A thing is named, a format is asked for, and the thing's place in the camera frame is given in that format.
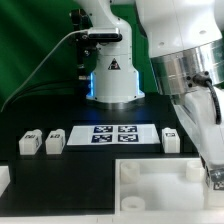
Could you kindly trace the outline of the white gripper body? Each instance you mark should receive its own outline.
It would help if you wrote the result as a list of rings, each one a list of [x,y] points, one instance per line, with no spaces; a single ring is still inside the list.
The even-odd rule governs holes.
[[[221,123],[216,123],[216,113],[211,93],[198,87],[182,96],[175,105],[177,117],[208,167],[224,166],[224,91],[214,88],[221,108]]]

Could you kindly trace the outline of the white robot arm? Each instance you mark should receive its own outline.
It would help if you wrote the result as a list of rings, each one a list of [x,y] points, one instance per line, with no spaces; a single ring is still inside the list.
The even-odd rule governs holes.
[[[74,0],[92,23],[88,39],[98,60],[87,98],[129,104],[144,97],[132,64],[132,30],[111,11],[133,4],[149,43],[158,91],[171,97],[174,110],[208,169],[224,167],[224,81],[222,35],[215,0]]]

